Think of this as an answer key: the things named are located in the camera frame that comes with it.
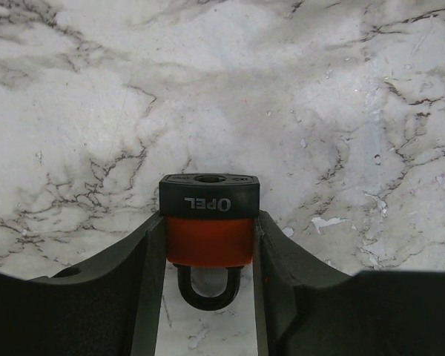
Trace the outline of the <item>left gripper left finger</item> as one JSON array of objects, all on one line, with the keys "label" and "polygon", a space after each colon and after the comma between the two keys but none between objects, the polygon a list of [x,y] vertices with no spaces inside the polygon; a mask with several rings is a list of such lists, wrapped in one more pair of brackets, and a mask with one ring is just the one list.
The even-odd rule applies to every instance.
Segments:
[{"label": "left gripper left finger", "polygon": [[0,355],[153,355],[164,274],[158,214],[52,277],[0,272]]}]

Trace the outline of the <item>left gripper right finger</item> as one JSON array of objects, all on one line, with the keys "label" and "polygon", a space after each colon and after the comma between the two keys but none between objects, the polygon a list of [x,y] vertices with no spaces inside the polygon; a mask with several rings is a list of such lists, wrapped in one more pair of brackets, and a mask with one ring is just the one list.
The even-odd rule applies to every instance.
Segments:
[{"label": "left gripper right finger", "polygon": [[254,242],[260,355],[445,355],[445,272],[344,274],[266,212]]}]

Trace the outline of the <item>orange black padlock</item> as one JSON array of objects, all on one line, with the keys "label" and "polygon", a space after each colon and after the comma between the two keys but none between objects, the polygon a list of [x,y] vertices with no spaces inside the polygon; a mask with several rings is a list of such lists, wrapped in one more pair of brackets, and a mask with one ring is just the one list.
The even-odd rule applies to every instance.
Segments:
[{"label": "orange black padlock", "polygon": [[[253,259],[254,224],[260,213],[260,181],[240,174],[168,174],[159,181],[159,212],[166,227],[168,262],[177,267],[187,304],[216,311],[233,302],[241,271]],[[193,268],[224,268],[225,289],[198,294]]]}]

